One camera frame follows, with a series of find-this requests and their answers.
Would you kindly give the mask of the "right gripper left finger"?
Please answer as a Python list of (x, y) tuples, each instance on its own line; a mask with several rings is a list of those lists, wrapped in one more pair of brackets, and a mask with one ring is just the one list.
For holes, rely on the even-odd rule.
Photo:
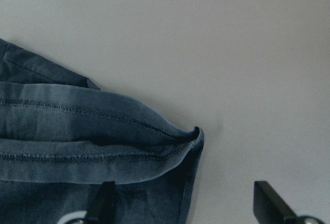
[(113, 223), (115, 214), (115, 182), (104, 182), (85, 215), (86, 223)]

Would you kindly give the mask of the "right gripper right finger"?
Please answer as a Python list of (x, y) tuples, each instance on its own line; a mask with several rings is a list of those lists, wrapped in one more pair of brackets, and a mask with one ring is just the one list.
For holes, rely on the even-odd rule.
[(260, 224), (302, 223), (267, 181), (254, 182), (253, 213)]

